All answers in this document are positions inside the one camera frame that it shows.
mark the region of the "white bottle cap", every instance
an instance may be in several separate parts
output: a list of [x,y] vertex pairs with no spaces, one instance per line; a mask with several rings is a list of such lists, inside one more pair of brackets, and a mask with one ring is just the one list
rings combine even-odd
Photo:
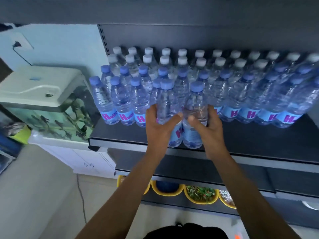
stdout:
[[225,62],[226,62],[226,59],[223,58],[223,57],[218,57],[218,58],[216,58],[216,60],[215,60],[215,64],[216,64],[217,66],[224,66]]
[[108,59],[108,62],[111,64],[111,63],[116,63],[118,60],[117,60],[117,56],[116,54],[109,54],[107,56],[107,59]]
[[238,50],[233,50],[231,53],[230,53],[230,57],[233,58],[233,59],[238,59],[239,56],[240,56],[241,52],[238,51]]
[[150,54],[146,54],[143,56],[143,62],[146,64],[149,64],[152,62],[152,55]]
[[135,61],[133,54],[128,54],[125,56],[126,63],[133,63]]
[[121,47],[116,46],[116,47],[113,48],[113,52],[115,54],[122,54],[122,49],[121,49]]
[[206,65],[206,59],[205,58],[198,58],[196,60],[196,66],[204,67]]
[[300,53],[291,52],[287,55],[287,60],[297,61],[300,57]]
[[169,63],[169,56],[167,55],[161,56],[159,61],[162,65],[167,65]]
[[186,56],[187,49],[179,49],[178,50],[178,56]]
[[137,54],[138,52],[136,51],[136,47],[130,47],[129,48],[129,54],[132,54],[132,55],[135,55]]
[[144,52],[147,55],[152,55],[153,54],[153,48],[147,47],[147,48],[145,48]]
[[164,56],[170,56],[171,55],[171,49],[170,48],[164,48],[162,49],[162,55]]
[[237,68],[244,68],[245,64],[246,64],[247,60],[244,60],[244,59],[237,59],[235,60],[235,66]]
[[259,51],[251,51],[249,56],[248,56],[248,59],[256,61],[256,60],[258,60],[259,56],[260,56]]
[[204,54],[205,54],[205,51],[204,51],[204,50],[198,49],[198,50],[196,50],[196,52],[195,52],[195,57],[196,57],[196,58],[202,58],[202,57],[204,57]]
[[316,63],[319,61],[319,53],[311,53],[307,56],[307,60],[311,63]]
[[178,57],[177,63],[179,65],[186,65],[187,64],[187,57],[186,56],[180,56]]
[[267,64],[268,64],[268,60],[264,60],[264,59],[256,60],[254,63],[254,67],[258,69],[264,69]]
[[213,57],[214,57],[214,58],[218,58],[218,57],[220,57],[220,56],[222,55],[222,53],[223,53],[222,50],[220,50],[220,49],[214,49],[214,50],[213,50]]
[[278,53],[278,52],[276,52],[276,51],[269,51],[268,54],[267,54],[266,59],[276,60],[278,57],[279,57],[279,53]]

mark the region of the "black cable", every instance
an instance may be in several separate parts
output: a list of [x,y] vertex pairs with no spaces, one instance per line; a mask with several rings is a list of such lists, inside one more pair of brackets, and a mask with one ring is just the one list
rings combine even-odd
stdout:
[[26,61],[29,65],[31,65],[32,66],[32,64],[30,64],[25,58],[23,58],[15,49],[14,49],[15,47],[14,46],[12,46],[12,49],[13,49],[13,51],[14,52],[16,52],[17,53],[17,55],[19,55],[24,61]]
[[85,223],[86,223],[86,215],[85,215],[85,209],[84,209],[84,199],[83,199],[82,191],[81,191],[81,189],[80,189],[80,184],[79,184],[79,174],[77,174],[77,183],[78,183],[78,190],[79,190],[79,192],[80,192],[81,199],[82,199],[82,206],[83,206],[84,221],[85,221]]

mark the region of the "hand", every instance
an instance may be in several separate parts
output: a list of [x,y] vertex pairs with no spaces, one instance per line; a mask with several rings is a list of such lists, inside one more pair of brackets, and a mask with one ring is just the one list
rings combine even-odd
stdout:
[[152,157],[156,156],[162,159],[166,153],[169,139],[173,128],[181,121],[183,114],[180,112],[174,115],[164,125],[156,122],[157,108],[152,105],[146,110],[146,135],[147,135],[147,150],[146,153]]
[[200,134],[208,158],[229,154],[224,142],[222,122],[211,105],[208,105],[208,114],[208,127],[194,116],[188,117],[188,123]]

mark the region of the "person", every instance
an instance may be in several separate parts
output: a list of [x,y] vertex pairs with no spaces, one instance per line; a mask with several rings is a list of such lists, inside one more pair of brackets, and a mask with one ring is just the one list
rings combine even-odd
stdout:
[[[209,121],[205,127],[194,116],[188,122],[200,134],[207,158],[212,160],[224,181],[246,228],[250,239],[300,239],[283,218],[277,214],[260,194],[257,187],[242,172],[226,149],[222,122],[212,106],[208,107]],[[146,111],[147,149],[145,155],[77,235],[76,239],[123,239],[126,237],[140,205],[143,193],[161,159],[165,156],[171,132],[182,120],[176,114],[167,123],[156,123],[157,109],[152,105]],[[146,235],[147,239],[194,238],[205,233],[208,238],[227,238],[218,228],[204,228],[196,224],[183,227],[169,226]]]

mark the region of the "power cord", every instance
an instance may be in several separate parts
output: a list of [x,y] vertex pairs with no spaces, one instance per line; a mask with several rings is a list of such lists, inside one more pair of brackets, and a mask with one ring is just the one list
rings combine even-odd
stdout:
[[83,198],[83,195],[82,195],[82,191],[80,189],[80,184],[79,184],[79,174],[77,174],[77,184],[78,184],[78,190],[80,192],[80,196],[81,196],[81,199],[82,199],[82,208],[83,208],[83,215],[84,215],[84,221],[86,223],[86,215],[85,215],[85,209],[84,209],[84,198]]
[[16,47],[21,47],[21,44],[19,42],[15,42],[14,45],[12,45],[12,49],[14,52],[16,52],[17,55],[19,55],[24,61],[26,61],[29,65],[32,66],[32,64],[30,64],[25,58],[23,58],[14,48]]

